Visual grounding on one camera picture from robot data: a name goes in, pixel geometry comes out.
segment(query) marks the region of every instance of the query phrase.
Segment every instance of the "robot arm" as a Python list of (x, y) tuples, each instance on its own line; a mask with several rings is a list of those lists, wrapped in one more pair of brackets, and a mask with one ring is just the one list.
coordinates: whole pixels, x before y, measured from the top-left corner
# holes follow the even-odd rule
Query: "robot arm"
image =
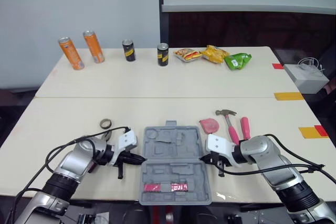
[[(289, 165), (291, 162), (280, 154), (279, 148), (266, 136), (256, 136), (240, 145), (227, 139), (209, 135), (206, 149), (211, 151), (201, 158), (206, 163), (240, 167), (242, 163), (257, 164), (259, 169)], [(295, 223), (316, 223), (328, 219), (336, 224), (336, 215), (316, 196), (294, 167), (262, 173), (276, 192)]]
[[(41, 191), (28, 203), (15, 224), (29, 223), (59, 223), (54, 216), (63, 216), (69, 206), (70, 198), (75, 193), (84, 175), (99, 165), (117, 166), (118, 178), (122, 178), (123, 163), (140, 165), (145, 159), (142, 156), (130, 153), (137, 145), (137, 137), (133, 131), (128, 131), (119, 137), (116, 146), (107, 144), (104, 135), (102, 138), (90, 137), (90, 141), (81, 141), (76, 144), (54, 170)], [(96, 149), (93, 157), (93, 146)]]

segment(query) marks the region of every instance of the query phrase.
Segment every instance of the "hammer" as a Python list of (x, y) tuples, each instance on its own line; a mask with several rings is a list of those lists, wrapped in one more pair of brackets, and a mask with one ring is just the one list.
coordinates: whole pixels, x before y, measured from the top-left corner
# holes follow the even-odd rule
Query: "hammer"
[(232, 142), (239, 145), (239, 137), (238, 137), (238, 134), (237, 134), (235, 128), (233, 128), (233, 126), (230, 122), (229, 114), (236, 115), (236, 112), (234, 112), (232, 110), (216, 110), (216, 115), (223, 115), (225, 117), (225, 120), (227, 122), (227, 126), (229, 126), (229, 134), (230, 134)]

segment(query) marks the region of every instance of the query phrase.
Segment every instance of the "pink hammer handle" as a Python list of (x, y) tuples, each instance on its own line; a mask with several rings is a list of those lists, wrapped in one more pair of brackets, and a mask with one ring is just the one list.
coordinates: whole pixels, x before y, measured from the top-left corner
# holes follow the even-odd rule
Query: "pink hammer handle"
[(239, 145), (239, 137), (237, 135), (235, 128), (233, 128), (233, 126), (229, 127), (229, 134), (230, 134), (232, 142), (234, 142), (236, 145)]
[(248, 118), (243, 117), (240, 119), (241, 131), (243, 132), (244, 139), (250, 139), (250, 125), (248, 124)]

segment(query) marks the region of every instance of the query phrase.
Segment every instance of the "orange can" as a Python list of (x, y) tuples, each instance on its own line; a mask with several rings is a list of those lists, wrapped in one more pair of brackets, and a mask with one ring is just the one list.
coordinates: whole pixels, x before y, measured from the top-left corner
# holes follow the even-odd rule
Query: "orange can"
[(92, 54), (95, 63), (102, 63), (105, 61), (105, 57), (101, 51), (98, 39), (94, 31), (85, 31), (83, 33), (84, 39), (88, 44), (90, 52)]
[(69, 37), (60, 38), (58, 43), (61, 46), (65, 56), (68, 58), (73, 69), (80, 70), (84, 68), (84, 63), (79, 57), (79, 54)]

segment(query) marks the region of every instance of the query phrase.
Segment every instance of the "white cable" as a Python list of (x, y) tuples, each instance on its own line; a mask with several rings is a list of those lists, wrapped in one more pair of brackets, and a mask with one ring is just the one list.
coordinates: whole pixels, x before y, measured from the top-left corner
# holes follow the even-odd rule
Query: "white cable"
[(322, 64), (320, 64), (319, 60), (314, 58), (314, 57), (307, 57), (303, 58), (298, 62), (298, 67), (301, 68), (304, 71), (307, 71), (310, 74), (320, 72), (321, 76), (323, 76), (323, 70), (322, 69)]

